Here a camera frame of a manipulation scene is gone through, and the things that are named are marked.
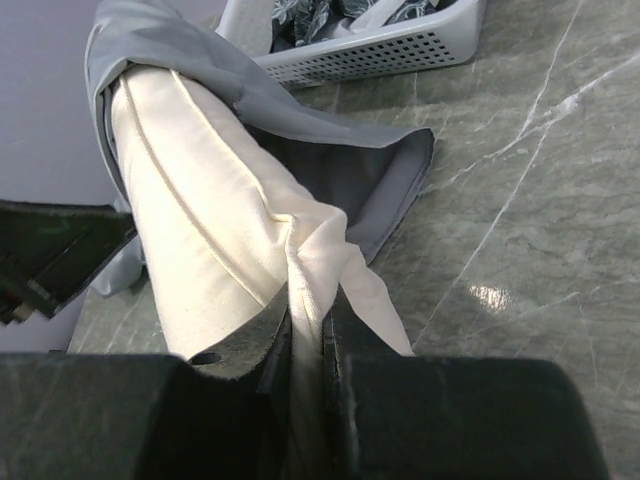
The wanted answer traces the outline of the grey pillowcase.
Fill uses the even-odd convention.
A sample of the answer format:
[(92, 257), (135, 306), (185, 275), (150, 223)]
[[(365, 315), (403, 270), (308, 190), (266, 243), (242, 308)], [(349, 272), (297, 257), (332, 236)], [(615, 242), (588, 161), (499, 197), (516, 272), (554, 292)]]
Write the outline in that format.
[(117, 78), (137, 66), (174, 70), (220, 98), (317, 200), (346, 213), (346, 237), (367, 261), (402, 222), (431, 166), (435, 138), (428, 128), (362, 123), (308, 108), (246, 54), (173, 7), (104, 1), (88, 37), (84, 76), (119, 212), (129, 204), (111, 106)]

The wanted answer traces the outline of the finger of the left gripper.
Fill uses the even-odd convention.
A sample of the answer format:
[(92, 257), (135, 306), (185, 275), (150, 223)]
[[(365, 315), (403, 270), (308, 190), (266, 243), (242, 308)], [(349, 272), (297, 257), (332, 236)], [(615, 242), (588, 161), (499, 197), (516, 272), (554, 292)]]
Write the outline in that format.
[(136, 236), (113, 207), (1, 202), (1, 323), (51, 319)]

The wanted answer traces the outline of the cream pillow with bear print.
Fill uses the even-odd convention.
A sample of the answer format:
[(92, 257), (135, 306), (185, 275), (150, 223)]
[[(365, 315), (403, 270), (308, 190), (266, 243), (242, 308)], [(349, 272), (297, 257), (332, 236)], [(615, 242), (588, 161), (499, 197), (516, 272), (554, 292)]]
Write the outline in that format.
[(384, 282), (319, 202), (231, 110), (173, 70), (119, 77), (111, 107), (117, 163), (169, 350), (190, 358), (289, 290), (304, 354), (320, 345), (338, 290), (393, 350), (410, 342)]

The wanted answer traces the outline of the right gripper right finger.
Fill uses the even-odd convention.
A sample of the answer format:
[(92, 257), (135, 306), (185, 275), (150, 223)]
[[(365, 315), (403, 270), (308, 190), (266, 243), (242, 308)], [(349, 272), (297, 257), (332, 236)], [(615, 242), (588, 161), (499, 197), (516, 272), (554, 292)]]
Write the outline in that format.
[(582, 397), (538, 359), (396, 353), (339, 293), (324, 320), (337, 479), (605, 479)]

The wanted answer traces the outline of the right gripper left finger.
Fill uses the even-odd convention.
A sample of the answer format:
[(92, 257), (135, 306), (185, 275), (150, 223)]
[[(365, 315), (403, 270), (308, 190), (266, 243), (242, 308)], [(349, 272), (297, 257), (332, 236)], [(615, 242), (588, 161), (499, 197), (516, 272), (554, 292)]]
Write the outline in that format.
[(291, 325), (279, 294), (189, 360), (5, 354), (5, 479), (276, 479)]

